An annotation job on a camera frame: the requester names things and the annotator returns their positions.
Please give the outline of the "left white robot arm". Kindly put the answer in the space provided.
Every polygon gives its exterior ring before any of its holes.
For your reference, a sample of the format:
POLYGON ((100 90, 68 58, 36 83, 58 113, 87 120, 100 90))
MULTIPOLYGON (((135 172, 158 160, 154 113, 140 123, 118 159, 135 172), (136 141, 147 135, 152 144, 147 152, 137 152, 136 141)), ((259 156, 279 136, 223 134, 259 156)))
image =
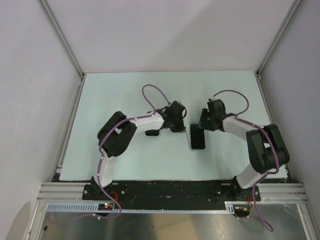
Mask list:
POLYGON ((147 136, 156 136, 162 129, 183 133, 186 129, 184 125, 186 116, 186 110, 170 113, 158 109, 146 115, 133 117, 121 111, 115 112, 97 134, 100 160, 97 172, 90 180, 94 195, 101 200, 110 196, 109 185, 113 181, 116 161, 127 150, 134 135, 146 133, 147 136))

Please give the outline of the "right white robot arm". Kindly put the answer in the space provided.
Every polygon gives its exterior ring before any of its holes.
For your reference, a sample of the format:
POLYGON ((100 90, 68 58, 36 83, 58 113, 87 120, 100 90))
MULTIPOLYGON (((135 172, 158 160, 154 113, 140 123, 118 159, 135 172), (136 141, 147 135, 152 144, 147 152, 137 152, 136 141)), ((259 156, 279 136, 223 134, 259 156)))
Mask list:
POLYGON ((201 111, 198 127, 237 136, 247 143, 249 164, 233 177, 232 197, 238 201, 249 195, 249 189, 268 175, 275 175, 290 161, 290 154, 277 125, 258 125, 224 110, 201 111))

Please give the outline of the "dark blue smartphone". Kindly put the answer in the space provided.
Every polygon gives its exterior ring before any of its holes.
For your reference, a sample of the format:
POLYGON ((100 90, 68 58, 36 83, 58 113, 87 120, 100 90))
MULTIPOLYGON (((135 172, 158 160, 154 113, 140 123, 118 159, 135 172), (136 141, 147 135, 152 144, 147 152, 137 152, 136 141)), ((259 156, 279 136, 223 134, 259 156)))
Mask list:
POLYGON ((205 131, 198 124, 190 125, 190 146, 192 150, 204 150, 206 148, 205 131))

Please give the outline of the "clear phone case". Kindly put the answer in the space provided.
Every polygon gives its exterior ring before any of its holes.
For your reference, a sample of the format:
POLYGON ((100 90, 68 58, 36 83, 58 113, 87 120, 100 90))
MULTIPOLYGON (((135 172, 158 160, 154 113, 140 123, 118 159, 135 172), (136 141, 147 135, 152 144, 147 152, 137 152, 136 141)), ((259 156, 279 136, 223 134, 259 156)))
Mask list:
POLYGON ((189 148, 190 148, 191 151, 202 151, 202 150, 193 150, 193 149, 191 149, 190 125, 187 125, 187 126, 185 127, 185 133, 186 133, 186 138, 187 138, 187 142, 188 142, 189 148))

